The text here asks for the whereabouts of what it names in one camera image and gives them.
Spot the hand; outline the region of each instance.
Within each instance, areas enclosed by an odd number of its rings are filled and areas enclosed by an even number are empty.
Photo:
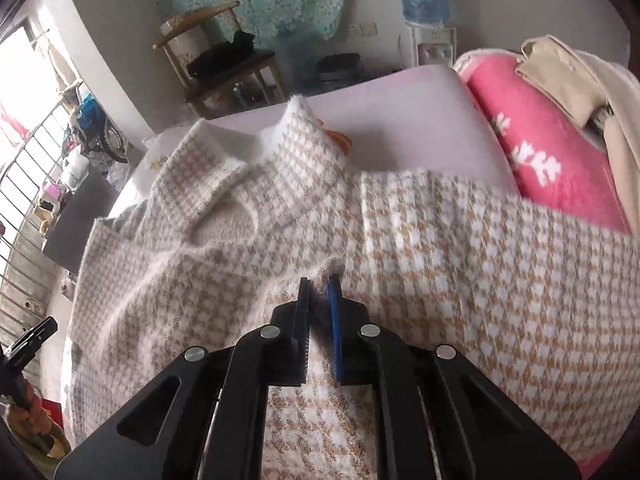
[[[35,433],[49,434],[51,432],[51,419],[42,408],[42,399],[35,394],[31,383],[27,380],[25,382],[27,400],[31,403],[31,407],[27,411],[11,405],[6,417],[9,427],[21,437],[28,439],[29,433],[24,427],[24,421],[28,420]]]

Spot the houndstooth sweater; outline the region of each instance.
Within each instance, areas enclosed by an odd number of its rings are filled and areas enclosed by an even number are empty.
[[[300,276],[407,343],[463,351],[576,460],[613,448],[640,402],[639,245],[423,171],[363,173],[300,99],[271,153],[246,163],[197,124],[149,199],[99,220],[70,338],[76,442],[192,345],[268,322]],[[308,381],[271,388],[264,478],[375,478],[369,388],[332,380],[322,320]]]

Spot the white wall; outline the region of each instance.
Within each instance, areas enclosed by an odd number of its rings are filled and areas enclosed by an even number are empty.
[[[73,0],[40,0],[41,16],[50,16],[78,72],[84,78],[116,126],[136,146],[143,148],[142,140],[152,137],[154,131],[111,73],[91,35],[87,31]]]
[[[191,115],[166,55],[152,49],[161,38],[156,0],[73,2],[105,63],[153,131]]]
[[[450,5],[459,53],[481,46],[519,50],[527,38],[553,34],[603,59],[628,63],[628,31],[608,0],[450,0]],[[376,22],[378,35],[348,36],[348,25],[360,22]],[[399,65],[399,34],[408,64],[409,34],[400,0],[347,0],[330,45],[335,52],[359,52],[374,71],[386,70]]]
[[[31,15],[68,55],[116,126],[137,147],[192,118],[164,52],[156,0],[28,0]]]

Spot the wooden chair back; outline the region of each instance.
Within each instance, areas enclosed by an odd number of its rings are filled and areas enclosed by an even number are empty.
[[[240,27],[240,23],[238,22],[238,18],[234,13],[234,9],[240,5],[238,0],[234,0],[232,2],[227,2],[217,7],[201,7],[200,9],[194,10],[190,12],[187,16],[181,19],[179,22],[175,23],[174,28],[172,28],[171,32],[166,35],[162,35],[162,40],[154,45],[154,50],[158,50],[162,48],[169,58],[169,62],[174,67],[175,73],[180,80],[180,83],[186,89],[191,87],[190,79],[187,76],[187,73],[184,71],[184,68],[178,61],[177,57],[175,57],[168,43],[184,34],[188,30],[197,27],[202,22],[206,22],[212,18],[215,18],[217,15],[226,12],[228,16],[231,18],[231,22],[233,23],[235,30],[242,30]]]

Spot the pink blanket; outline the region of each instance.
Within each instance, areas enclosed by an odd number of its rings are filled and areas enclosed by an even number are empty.
[[[479,56],[461,73],[491,122],[521,194],[532,202],[630,233],[607,154],[516,73],[509,54]]]

